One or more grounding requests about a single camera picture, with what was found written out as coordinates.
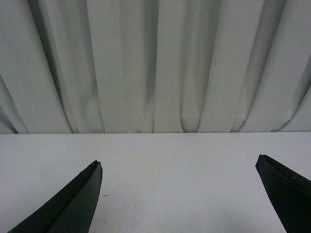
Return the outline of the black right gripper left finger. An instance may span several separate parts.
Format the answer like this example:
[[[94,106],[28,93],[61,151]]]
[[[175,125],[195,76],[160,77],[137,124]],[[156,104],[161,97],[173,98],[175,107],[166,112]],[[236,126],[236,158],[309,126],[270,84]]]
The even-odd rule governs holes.
[[[11,233],[87,233],[100,196],[103,169],[95,160]]]

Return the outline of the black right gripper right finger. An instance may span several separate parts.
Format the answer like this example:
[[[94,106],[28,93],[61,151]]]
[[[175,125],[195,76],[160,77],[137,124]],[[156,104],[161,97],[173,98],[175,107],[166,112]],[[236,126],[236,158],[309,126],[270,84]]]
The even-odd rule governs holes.
[[[255,165],[267,196],[288,233],[311,231],[311,181],[267,155]]]

